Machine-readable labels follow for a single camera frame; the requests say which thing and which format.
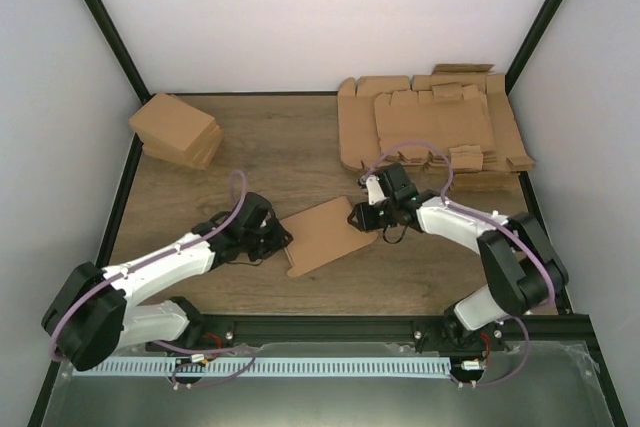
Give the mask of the cardboard box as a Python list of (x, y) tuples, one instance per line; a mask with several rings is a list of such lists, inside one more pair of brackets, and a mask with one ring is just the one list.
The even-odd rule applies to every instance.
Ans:
[(352, 205), (334, 198), (281, 220), (293, 240), (285, 248), (290, 278), (306, 275), (332, 261), (371, 245), (376, 232), (361, 232), (347, 221)]

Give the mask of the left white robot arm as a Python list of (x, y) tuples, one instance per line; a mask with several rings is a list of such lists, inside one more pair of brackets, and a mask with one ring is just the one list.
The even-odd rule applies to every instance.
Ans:
[(45, 312), (42, 328), (53, 342), (54, 355), (79, 371), (138, 344), (160, 342), (178, 352), (194, 350), (204, 339), (203, 314), (184, 297), (154, 305), (148, 299), (240, 255), (261, 263), (292, 240), (272, 204), (249, 192), (233, 210), (197, 224), (169, 246), (119, 265), (77, 266)]

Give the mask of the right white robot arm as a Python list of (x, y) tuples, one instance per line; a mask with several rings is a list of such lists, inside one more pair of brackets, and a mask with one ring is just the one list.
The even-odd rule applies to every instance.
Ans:
[(361, 232), (392, 227), (439, 236), (481, 260), (486, 284), (444, 314), (443, 337), (458, 350), (472, 346), (487, 325), (553, 303), (569, 275), (540, 223), (528, 213), (485, 213), (452, 201), (445, 191), (419, 191), (399, 163), (358, 181), (367, 200), (347, 218)]

